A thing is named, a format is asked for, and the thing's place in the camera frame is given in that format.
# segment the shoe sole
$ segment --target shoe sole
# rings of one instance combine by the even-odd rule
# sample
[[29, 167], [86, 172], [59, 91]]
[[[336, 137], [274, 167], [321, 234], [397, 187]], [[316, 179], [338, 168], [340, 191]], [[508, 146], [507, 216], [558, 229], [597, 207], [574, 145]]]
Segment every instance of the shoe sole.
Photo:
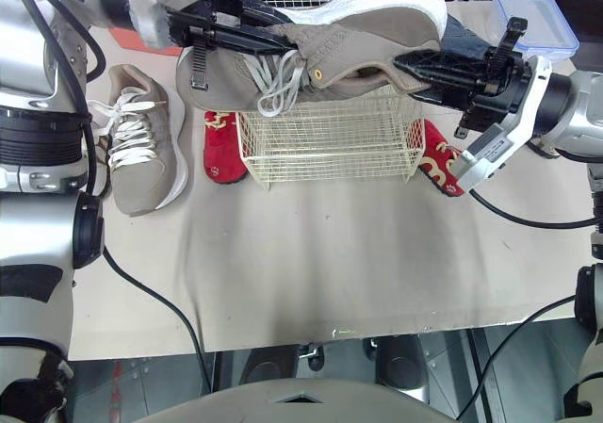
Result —
[[332, 24], [350, 16], [385, 8], [415, 8], [427, 14], [440, 39], [444, 36], [448, 11], [444, 0], [331, 0], [315, 8], [277, 8], [295, 24]]
[[176, 155], [176, 177], [171, 186], [170, 192], [155, 209], [161, 209], [168, 203], [173, 202], [185, 189], [188, 181], [188, 163], [184, 153], [178, 144], [178, 138], [185, 122], [185, 104], [175, 90], [164, 88], [168, 94], [168, 104], [170, 108], [170, 135], [171, 146]]

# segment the sneaker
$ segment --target sneaker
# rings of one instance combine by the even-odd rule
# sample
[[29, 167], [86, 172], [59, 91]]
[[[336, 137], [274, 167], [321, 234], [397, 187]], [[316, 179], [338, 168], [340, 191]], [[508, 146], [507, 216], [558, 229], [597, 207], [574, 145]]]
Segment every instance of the sneaker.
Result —
[[448, 145], [446, 138], [435, 125], [425, 120], [425, 153], [418, 165], [438, 189], [449, 197], [458, 197], [464, 191], [457, 185], [456, 177], [450, 173], [450, 166], [461, 151]]
[[204, 168], [205, 174], [221, 185], [247, 175], [238, 150], [235, 112], [205, 112]]
[[178, 146], [185, 107], [175, 91], [132, 65], [115, 66], [109, 76], [109, 106], [89, 102], [109, 117], [94, 134], [112, 136], [108, 166], [115, 204], [138, 216], [172, 202], [187, 183], [187, 162]]
[[298, 20], [305, 24], [268, 27], [298, 47], [282, 56], [208, 51], [208, 90], [190, 86], [192, 48], [185, 49], [176, 71], [178, 91], [205, 110], [257, 110], [272, 117], [296, 102], [353, 98], [388, 83], [404, 93], [425, 89], [424, 83], [394, 67], [393, 58], [416, 49], [440, 49], [447, 22], [444, 0], [354, 1], [333, 0], [300, 10], [303, 18]]

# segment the black cable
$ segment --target black cable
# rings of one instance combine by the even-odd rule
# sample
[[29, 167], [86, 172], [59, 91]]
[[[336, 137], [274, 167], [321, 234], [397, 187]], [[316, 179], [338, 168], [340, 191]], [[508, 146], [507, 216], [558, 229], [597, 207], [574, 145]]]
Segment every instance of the black cable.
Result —
[[536, 222], [533, 220], [525, 220], [525, 219], [521, 219], [517, 216], [513, 216], [509, 213], [506, 213], [502, 209], [495, 207], [493, 204], [491, 204], [490, 202], [485, 200], [480, 194], [478, 194], [478, 192], [475, 189], [471, 189], [469, 191], [469, 194], [471, 195], [471, 197], [473, 197], [475, 200], [480, 202], [482, 205], [484, 205], [486, 208], [488, 208], [493, 213], [498, 214], [499, 216], [501, 216], [502, 218], [504, 218], [506, 220], [510, 220], [511, 222], [515, 222], [520, 225], [525, 225], [527, 227], [545, 228], [547, 230], [573, 230], [576, 228], [590, 227], [592, 225], [597, 224], [595, 218], [586, 219], [586, 220], [578, 220], [576, 222]]
[[109, 134], [106, 136], [106, 150], [105, 150], [105, 167], [106, 167], [106, 177], [105, 177], [105, 186], [103, 190], [98, 194], [98, 198], [103, 200], [104, 197], [107, 196], [109, 191], [111, 190], [111, 168], [109, 167], [109, 158], [111, 155], [109, 154], [109, 150], [113, 147], [113, 137]]
[[574, 162], [581, 162], [583, 164], [603, 164], [603, 157], [598, 156], [580, 156], [568, 153], [565, 150], [557, 149], [557, 153], [563, 156], [565, 159], [569, 159]]
[[57, 61], [58, 69], [60, 70], [63, 79], [65, 79], [67, 88], [71, 94], [75, 112], [87, 117], [86, 121], [82, 123], [84, 140], [86, 141], [86, 149], [88, 150], [88, 182], [86, 184], [86, 193], [92, 195], [94, 183], [96, 182], [96, 151], [94, 149], [94, 135], [92, 134], [92, 127], [90, 126], [90, 114], [86, 104], [86, 96], [79, 85], [79, 81], [73, 72], [69, 60], [65, 56], [65, 52], [60, 47], [60, 44], [58, 44], [57, 39], [42, 16], [36, 2], [34, 0], [21, 0], [21, 2], [25, 6], [25, 9], [41, 35], [44, 37], [53, 57]]
[[105, 72], [106, 59], [103, 49], [96, 42], [94, 37], [89, 33], [86, 27], [84, 27], [79, 20], [69, 11], [68, 8], [60, 0], [47, 0], [61, 15], [65, 18], [65, 21], [69, 23], [73, 29], [79, 34], [79, 36], [86, 42], [90, 47], [90, 50], [96, 57], [96, 67], [86, 75], [87, 82], [91, 82], [101, 74]]
[[553, 309], [555, 309], [557, 307], [561, 307], [562, 305], [566, 305], [567, 303], [573, 301], [575, 298], [576, 298], [576, 296], [570, 296], [568, 298], [561, 299], [560, 301], [553, 302], [553, 303], [547, 305], [546, 307], [541, 308], [540, 310], [538, 310], [534, 314], [532, 314], [529, 317], [527, 317], [521, 324], [519, 324], [517, 327], [515, 327], [511, 331], [510, 334], [508, 334], [507, 336], [505, 336], [505, 339], [502, 340], [502, 342], [498, 345], [497, 350], [495, 350], [492, 353], [492, 355], [488, 359], [488, 362], [486, 362], [486, 365], [483, 368], [483, 372], [481, 373], [481, 379], [478, 382], [478, 387], [475, 389], [475, 392], [473, 393], [473, 396], [471, 397], [471, 399], [469, 400], [469, 402], [465, 405], [465, 407], [459, 413], [459, 416], [456, 417], [457, 420], [460, 420], [461, 418], [463, 418], [463, 415], [467, 412], [467, 410], [473, 404], [475, 404], [475, 401], [477, 401], [478, 397], [480, 396], [481, 390], [483, 389], [483, 387], [485, 385], [486, 374], [488, 373], [488, 371], [492, 367], [493, 362], [496, 360], [496, 358], [498, 357], [498, 355], [500, 354], [500, 352], [503, 350], [503, 348], [505, 346], [507, 346], [507, 343], [509, 343], [509, 340], [511, 340], [511, 338], [513, 338], [513, 336], [515, 334], [517, 334], [517, 332], [519, 332], [526, 324], [534, 321], [536, 318], [542, 316], [544, 313], [550, 312], [551, 310], [553, 310]]
[[139, 290], [144, 291], [151, 297], [157, 299], [158, 301], [163, 303], [166, 307], [168, 307], [170, 310], [172, 310], [180, 318], [182, 323], [187, 328], [188, 334], [190, 335], [190, 339], [192, 340], [192, 343], [195, 347], [195, 353], [197, 354], [197, 361], [199, 362], [199, 369], [201, 370], [201, 377], [202, 377], [202, 380], [203, 380], [203, 383], [205, 386], [205, 390], [207, 390], [207, 393], [211, 393], [211, 381], [209, 381], [209, 374], [207, 374], [207, 368], [205, 367], [204, 354], [203, 354], [203, 351], [201, 350], [201, 345], [199, 344], [199, 340], [197, 339], [197, 334], [195, 333], [194, 329], [192, 328], [192, 325], [190, 324], [190, 321], [188, 320], [186, 315], [184, 313], [182, 313], [182, 311], [178, 307], [176, 307], [173, 303], [171, 303], [166, 298], [161, 296], [159, 293], [153, 291], [148, 286], [142, 284], [141, 282], [136, 280], [134, 277], [129, 275], [127, 272], [125, 272], [122, 268], [120, 268], [120, 266], [115, 262], [115, 260], [109, 253], [109, 250], [106, 247], [103, 250], [103, 257], [108, 262], [108, 264], [113, 268], [113, 270], [115, 270], [115, 272], [117, 272], [117, 274], [120, 277], [122, 277], [126, 282], [128, 282], [130, 285], [135, 286]]

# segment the table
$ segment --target table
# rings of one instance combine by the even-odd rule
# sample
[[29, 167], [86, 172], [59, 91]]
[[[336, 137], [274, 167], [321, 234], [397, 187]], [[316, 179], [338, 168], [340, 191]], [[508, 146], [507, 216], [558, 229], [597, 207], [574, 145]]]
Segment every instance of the table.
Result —
[[[481, 34], [490, 7], [453, 3], [450, 12]], [[176, 57], [122, 50], [106, 31], [92, 33], [109, 66], [132, 63], [174, 87]], [[105, 74], [88, 97], [106, 101], [109, 87]], [[459, 113], [425, 111], [453, 139]], [[443, 196], [421, 173], [408, 184], [390, 177], [266, 192], [251, 178], [220, 186], [204, 176], [201, 110], [187, 112], [180, 142], [190, 166], [184, 194], [139, 218], [109, 197], [106, 245], [188, 315], [208, 351], [516, 322], [572, 294], [578, 269], [592, 263], [591, 229], [513, 225], [468, 196]], [[591, 214], [586, 168], [528, 149], [480, 192], [533, 220]], [[177, 317], [103, 259], [75, 280], [71, 359], [193, 352]], [[565, 306], [549, 317], [571, 315]]]

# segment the white shoelace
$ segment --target white shoelace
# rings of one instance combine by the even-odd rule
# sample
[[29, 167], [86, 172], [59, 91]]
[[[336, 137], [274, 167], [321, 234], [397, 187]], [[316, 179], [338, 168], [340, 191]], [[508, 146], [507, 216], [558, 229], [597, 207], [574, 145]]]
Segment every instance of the white shoelace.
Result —
[[132, 103], [132, 99], [141, 94], [144, 94], [144, 90], [126, 87], [114, 106], [96, 100], [88, 101], [90, 109], [109, 117], [105, 126], [93, 129], [95, 141], [98, 141], [100, 136], [108, 135], [117, 124], [113, 134], [115, 146], [109, 150], [108, 166], [112, 171], [121, 166], [139, 164], [157, 158], [156, 141], [153, 139], [151, 125], [147, 122], [144, 112], [164, 102]]
[[276, 74], [273, 76], [265, 57], [241, 54], [253, 81], [264, 96], [257, 100], [257, 110], [264, 117], [276, 117], [288, 111], [297, 100], [305, 60], [297, 50], [282, 57], [273, 56]]

